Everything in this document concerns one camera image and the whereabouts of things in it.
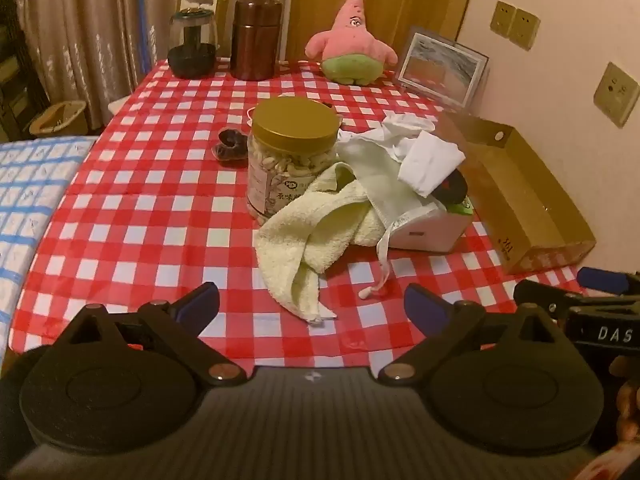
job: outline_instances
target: yellow towel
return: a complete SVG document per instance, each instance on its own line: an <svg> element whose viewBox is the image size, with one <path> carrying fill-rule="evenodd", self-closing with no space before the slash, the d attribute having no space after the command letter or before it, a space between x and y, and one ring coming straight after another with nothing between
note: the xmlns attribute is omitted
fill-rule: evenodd
<svg viewBox="0 0 640 480"><path fill-rule="evenodd" d="M318 274L349 244L375 246L384 233L353 171L338 162L258 231L255 251L262 279L275 300L296 316L308 322L335 317L318 301Z"/></svg>

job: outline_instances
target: gold jar lid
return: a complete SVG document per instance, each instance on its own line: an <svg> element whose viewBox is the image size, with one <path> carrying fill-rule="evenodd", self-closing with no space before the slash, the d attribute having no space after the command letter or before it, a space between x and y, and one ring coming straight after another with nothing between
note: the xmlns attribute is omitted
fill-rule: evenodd
<svg viewBox="0 0 640 480"><path fill-rule="evenodd" d="M273 97L255 107L252 133L272 150L315 155L330 150L338 137L340 117L306 97Z"/></svg>

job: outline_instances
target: open brown box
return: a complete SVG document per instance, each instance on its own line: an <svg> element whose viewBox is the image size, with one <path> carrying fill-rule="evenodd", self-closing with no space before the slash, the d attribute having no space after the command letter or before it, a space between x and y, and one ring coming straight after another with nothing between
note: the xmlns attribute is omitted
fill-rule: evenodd
<svg viewBox="0 0 640 480"><path fill-rule="evenodd" d="M506 272L576 264L593 249L587 222L516 128L443 113L436 134L465 153L468 196Z"/></svg>

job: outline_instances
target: green plush shorts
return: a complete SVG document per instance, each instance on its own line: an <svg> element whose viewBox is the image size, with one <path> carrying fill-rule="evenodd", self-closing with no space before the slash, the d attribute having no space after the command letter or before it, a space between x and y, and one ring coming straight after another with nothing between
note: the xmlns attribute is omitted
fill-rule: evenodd
<svg viewBox="0 0 640 480"><path fill-rule="evenodd" d="M322 72L342 85L368 85L378 79L384 65L364 54L345 54L322 62Z"/></svg>

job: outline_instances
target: finger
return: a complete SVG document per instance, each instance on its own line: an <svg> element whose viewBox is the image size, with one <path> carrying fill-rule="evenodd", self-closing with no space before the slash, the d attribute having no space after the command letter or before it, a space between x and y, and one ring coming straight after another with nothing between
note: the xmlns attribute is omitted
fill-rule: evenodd
<svg viewBox="0 0 640 480"><path fill-rule="evenodd" d="M638 436L638 423L633 419L620 417L618 419L618 438L622 442L629 442Z"/></svg>
<svg viewBox="0 0 640 480"><path fill-rule="evenodd" d="M631 383L625 383L618 390L616 407L623 417L630 417L638 408L638 389Z"/></svg>
<svg viewBox="0 0 640 480"><path fill-rule="evenodd" d="M609 373L614 377L628 378L629 359L622 355L613 359L613 362L609 365Z"/></svg>

